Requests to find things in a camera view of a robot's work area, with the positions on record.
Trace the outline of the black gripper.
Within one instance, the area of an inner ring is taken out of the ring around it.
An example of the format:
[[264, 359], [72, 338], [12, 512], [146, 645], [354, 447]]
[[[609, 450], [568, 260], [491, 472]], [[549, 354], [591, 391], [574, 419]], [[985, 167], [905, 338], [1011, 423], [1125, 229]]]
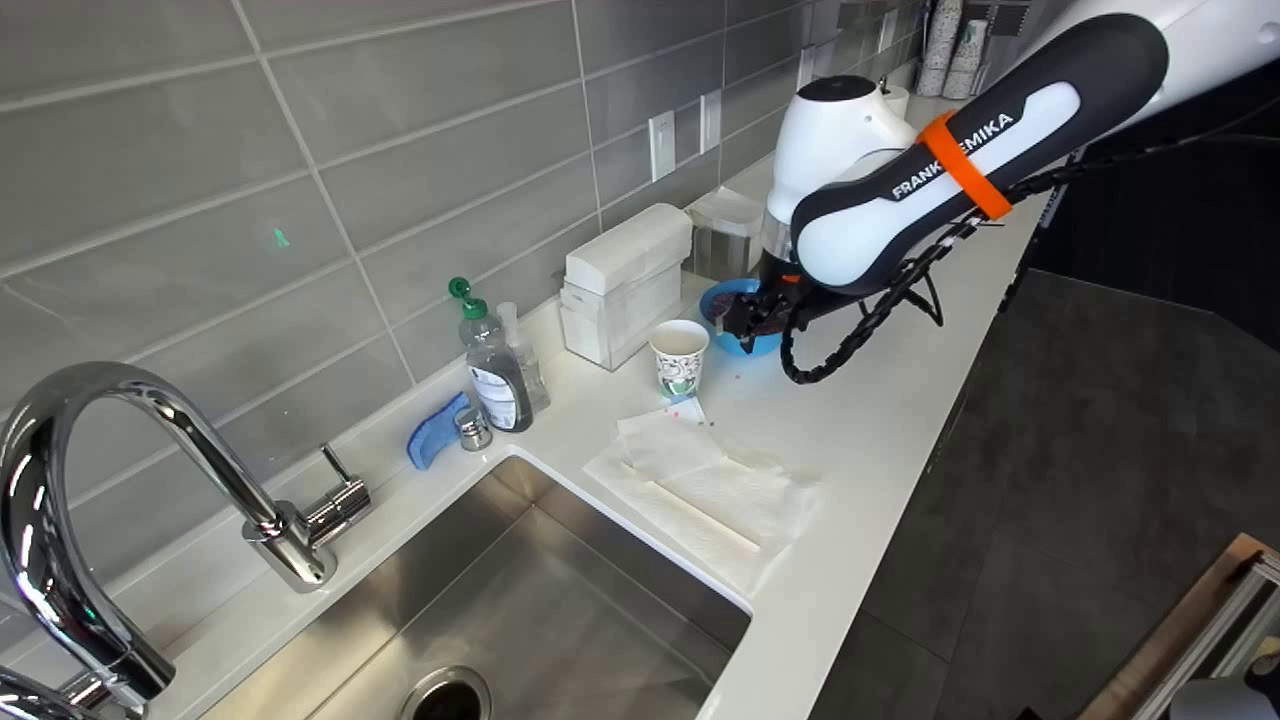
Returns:
[[787, 329], [793, 306], [805, 297], [805, 272], [793, 265], [763, 265], [758, 291], [732, 305], [736, 337], [775, 337]]

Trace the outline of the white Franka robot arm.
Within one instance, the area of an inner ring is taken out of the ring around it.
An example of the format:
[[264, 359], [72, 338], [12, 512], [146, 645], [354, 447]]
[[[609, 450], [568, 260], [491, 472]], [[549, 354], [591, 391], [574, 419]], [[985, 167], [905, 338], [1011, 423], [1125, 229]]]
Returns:
[[864, 76], [807, 79], [771, 157], [761, 288], [723, 329], [771, 337], [901, 288], [941, 224], [999, 218], [1036, 167], [1275, 59], [1275, 26], [1280, 0], [1077, 0], [925, 126]]

